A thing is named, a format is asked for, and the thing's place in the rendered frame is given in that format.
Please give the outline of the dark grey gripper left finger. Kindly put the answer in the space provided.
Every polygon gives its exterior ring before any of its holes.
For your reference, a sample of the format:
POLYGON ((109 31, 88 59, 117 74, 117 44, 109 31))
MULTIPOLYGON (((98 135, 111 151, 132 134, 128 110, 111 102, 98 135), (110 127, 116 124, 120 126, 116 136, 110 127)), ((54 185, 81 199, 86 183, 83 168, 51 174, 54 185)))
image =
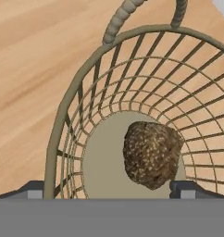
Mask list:
POLYGON ((28 181, 19 189, 0 194, 0 199, 42 199, 44 196, 44 181, 28 181))

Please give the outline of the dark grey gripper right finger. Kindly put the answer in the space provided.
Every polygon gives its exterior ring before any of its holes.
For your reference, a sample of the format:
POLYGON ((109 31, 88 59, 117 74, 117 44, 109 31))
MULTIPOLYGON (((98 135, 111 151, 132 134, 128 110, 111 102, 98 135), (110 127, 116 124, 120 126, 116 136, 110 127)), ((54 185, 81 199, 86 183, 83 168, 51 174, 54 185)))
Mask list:
POLYGON ((224 199, 223 194, 208 191, 194 181, 172 181, 169 188, 169 197, 174 199, 224 199))

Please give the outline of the brown seeded bread loaf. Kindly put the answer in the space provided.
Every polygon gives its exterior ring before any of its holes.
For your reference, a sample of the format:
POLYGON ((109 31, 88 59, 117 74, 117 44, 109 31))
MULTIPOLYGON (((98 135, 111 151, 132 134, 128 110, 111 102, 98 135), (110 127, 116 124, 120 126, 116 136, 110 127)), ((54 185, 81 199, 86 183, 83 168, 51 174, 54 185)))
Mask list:
POLYGON ((183 145, 184 140, 173 128, 135 121, 124 136, 125 172, 135 183, 156 190, 175 179, 183 145))

